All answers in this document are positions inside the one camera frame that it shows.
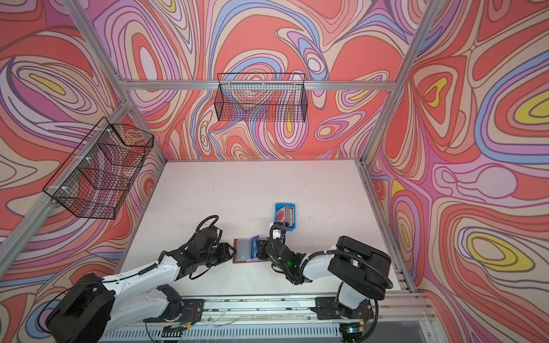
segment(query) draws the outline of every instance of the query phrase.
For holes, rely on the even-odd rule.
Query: wire mesh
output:
[[[127,124],[108,124],[97,143],[52,196],[76,217],[115,219],[153,136]]]
[[[305,122],[305,75],[221,73],[214,107],[219,121]]]

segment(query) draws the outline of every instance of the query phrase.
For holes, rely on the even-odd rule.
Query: floor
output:
[[[121,271],[155,261],[185,243],[197,224],[219,215],[222,241],[268,235],[275,203],[296,205],[296,229],[286,244],[315,252],[347,235],[387,251],[355,162],[169,162],[153,193]],[[394,270],[389,277],[400,290]],[[183,296],[335,293],[335,276],[294,286],[268,262],[227,261],[196,280],[171,285]]]

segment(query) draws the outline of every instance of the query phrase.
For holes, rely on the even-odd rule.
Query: psychedelic wall pattern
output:
[[[0,32],[3,240],[40,197],[51,174],[118,100],[55,0],[1,3]],[[39,311],[82,275],[113,272],[160,169],[150,155],[116,220],[75,218],[62,207],[52,212],[0,280],[3,343],[53,342],[36,325]]]
[[[167,159],[359,158],[385,91],[309,96],[305,122],[217,121],[215,91],[132,91]]]
[[[122,78],[215,80],[303,71],[309,80],[394,80],[423,1],[86,1]]]
[[[450,342],[549,341],[549,2],[451,0],[368,169]]]
[[[118,101],[55,1],[0,4],[0,237]]]
[[[3,343],[54,342],[39,329],[57,305],[44,306],[88,273],[113,274],[160,176],[150,154],[115,220],[76,218],[61,206],[0,281],[0,339]]]

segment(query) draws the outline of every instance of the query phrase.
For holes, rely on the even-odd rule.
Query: pink wall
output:
[[[549,3],[447,1],[368,169],[451,342],[549,341]]]

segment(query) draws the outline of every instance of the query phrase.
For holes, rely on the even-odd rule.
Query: metal beam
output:
[[[423,42],[425,42],[425,38],[433,27],[433,22],[438,15],[440,8],[445,2],[446,0],[429,0],[429,2],[427,3],[425,11],[421,16],[417,29],[413,35],[412,42],[410,43],[408,51],[406,52],[406,55],[402,60],[402,64],[400,65],[399,72],[396,76],[395,88],[389,95],[389,99],[386,105],[383,107],[381,113],[379,114],[379,118],[374,124],[372,133],[368,138],[368,142],[366,143],[366,147],[360,159],[363,163],[366,162],[367,156],[369,155],[371,150],[374,149],[374,145],[378,139],[378,136],[381,135],[383,128],[385,127],[385,125],[387,125],[391,112],[397,104],[400,93],[404,89],[404,84],[406,83],[406,80],[408,79],[408,76],[412,71],[413,64],[416,61],[419,52],[421,51]]]
[[[400,269],[402,276],[404,276],[404,280],[406,281],[408,290],[411,293],[415,293],[417,292],[416,284],[414,283],[410,272],[406,267],[406,264],[404,263],[404,259],[402,258],[400,250],[397,248],[395,237],[391,232],[391,226],[389,222],[385,219],[385,215],[383,214],[383,211],[380,207],[381,204],[374,191],[374,185],[372,183],[370,175],[368,174],[368,169],[366,169],[366,167],[362,165],[359,165],[357,167],[358,173],[362,178],[364,189],[366,191],[366,194],[368,195],[370,204],[372,205],[374,216],[376,217],[376,221],[378,222],[383,241],[385,242],[385,246],[387,247],[387,249],[390,250],[389,255],[393,258],[393,263],[395,264],[396,269]]]
[[[232,83],[292,83],[292,81],[231,81]],[[217,89],[214,80],[122,80],[125,90],[132,89]],[[392,91],[395,81],[305,81],[308,91]]]
[[[109,116],[109,121],[112,123],[118,123],[124,118],[129,110],[129,104],[123,101]],[[103,125],[98,129],[105,129],[108,123],[105,121]],[[76,157],[84,157],[93,147],[95,142],[99,139],[101,134],[96,132],[89,141],[84,144],[82,149],[76,154]],[[61,184],[67,179],[67,177],[74,171],[80,158],[74,158],[69,162],[67,168],[58,178],[53,182],[51,187],[60,187]],[[9,267],[15,262],[17,256],[23,251],[23,249],[30,242],[32,237],[36,234],[38,229],[42,227],[44,221],[49,217],[49,214],[53,211],[56,205],[56,201],[50,198],[47,194],[43,194],[38,202],[32,207],[29,213],[23,218],[23,220],[15,227],[15,229],[6,237],[2,245],[0,246],[0,279],[8,271]]]
[[[92,54],[92,58],[99,64],[99,66],[103,69],[105,72],[105,75],[109,82],[111,83],[114,90],[118,93],[120,98],[128,101],[130,105],[133,107],[133,109],[140,114],[139,109],[133,102],[132,98],[128,96],[128,94],[124,91],[122,88],[122,85],[120,84],[120,74],[112,64],[112,61],[110,59],[109,54],[105,50],[105,47],[103,46],[101,39],[99,38],[99,35],[97,34],[97,31],[93,27],[92,22],[88,18],[88,15],[86,14],[86,11],[82,8],[82,4],[78,0],[63,0],[63,3],[65,5],[65,8],[67,12],[69,12],[69,15],[71,16],[72,20],[74,21],[76,27],[78,27],[78,30],[88,43],[90,53]],[[139,120],[136,118],[133,118],[136,125],[149,133],[152,133],[149,126],[144,120]],[[154,146],[152,152],[156,155],[156,158],[165,163],[166,159],[164,159],[164,156],[158,146],[158,143],[156,140],[154,141]]]

